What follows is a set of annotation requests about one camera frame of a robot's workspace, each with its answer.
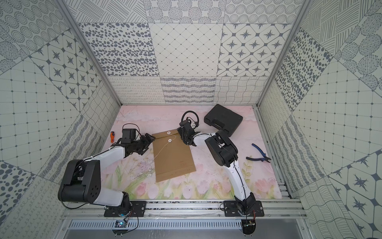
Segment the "brown kraft file bag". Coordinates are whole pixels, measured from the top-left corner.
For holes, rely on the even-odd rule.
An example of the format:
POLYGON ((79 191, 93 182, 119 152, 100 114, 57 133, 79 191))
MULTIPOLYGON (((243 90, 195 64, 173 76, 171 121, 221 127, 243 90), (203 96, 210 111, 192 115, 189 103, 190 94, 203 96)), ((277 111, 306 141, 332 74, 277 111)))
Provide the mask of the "brown kraft file bag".
POLYGON ((156 182, 196 171, 190 146, 183 143, 176 129, 153 135, 156 182))

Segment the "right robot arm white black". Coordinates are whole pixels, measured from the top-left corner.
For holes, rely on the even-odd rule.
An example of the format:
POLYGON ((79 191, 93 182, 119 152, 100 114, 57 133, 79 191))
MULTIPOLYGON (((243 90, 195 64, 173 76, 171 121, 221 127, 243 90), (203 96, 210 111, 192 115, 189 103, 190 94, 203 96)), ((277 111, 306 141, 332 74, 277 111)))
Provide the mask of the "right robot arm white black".
MULTIPOLYGON (((195 131, 199 123, 193 122, 191 119, 182 120, 177 128, 182 141, 186 145, 197 146, 194 139, 197 136, 203 136, 205 133, 195 131)), ((248 216, 253 212, 256 198, 247 186, 238 161, 238 149, 229 138, 228 134, 220 129, 214 134, 206 134, 205 143, 212 154, 214 160, 228 174, 231 185, 234 189, 234 198, 240 214, 248 216)))

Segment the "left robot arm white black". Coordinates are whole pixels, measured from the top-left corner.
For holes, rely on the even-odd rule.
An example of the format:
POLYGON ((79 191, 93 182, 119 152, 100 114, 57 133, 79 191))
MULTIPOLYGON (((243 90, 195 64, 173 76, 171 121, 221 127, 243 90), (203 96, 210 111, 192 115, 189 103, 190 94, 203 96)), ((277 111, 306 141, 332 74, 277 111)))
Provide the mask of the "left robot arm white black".
POLYGON ((154 140, 155 137, 148 133, 138 140, 124 136, 101 153, 69 161, 58 191, 58 200, 62 204, 102 205, 120 211, 123 216, 129 214, 133 205, 128 193, 103 188, 101 172, 133 153, 143 155, 154 140))

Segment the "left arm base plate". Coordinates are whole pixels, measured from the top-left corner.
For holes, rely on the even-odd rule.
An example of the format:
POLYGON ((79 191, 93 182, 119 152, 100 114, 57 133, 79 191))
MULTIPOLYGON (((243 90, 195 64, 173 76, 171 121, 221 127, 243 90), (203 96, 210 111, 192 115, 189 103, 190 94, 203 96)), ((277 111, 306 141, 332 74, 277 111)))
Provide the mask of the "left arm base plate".
POLYGON ((106 206, 104 217, 129 217, 132 214, 132 217, 143 217, 146 210, 147 201, 130 201, 126 207, 112 207, 106 206))

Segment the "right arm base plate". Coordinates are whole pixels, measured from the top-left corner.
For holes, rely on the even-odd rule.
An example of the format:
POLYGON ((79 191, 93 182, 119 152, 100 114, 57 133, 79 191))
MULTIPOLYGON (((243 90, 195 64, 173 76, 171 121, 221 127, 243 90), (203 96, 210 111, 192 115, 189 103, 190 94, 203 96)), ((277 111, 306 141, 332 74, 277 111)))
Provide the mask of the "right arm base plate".
POLYGON ((251 205, 236 201, 224 201, 222 209, 226 217, 263 217, 265 215, 260 201, 255 201, 251 205))

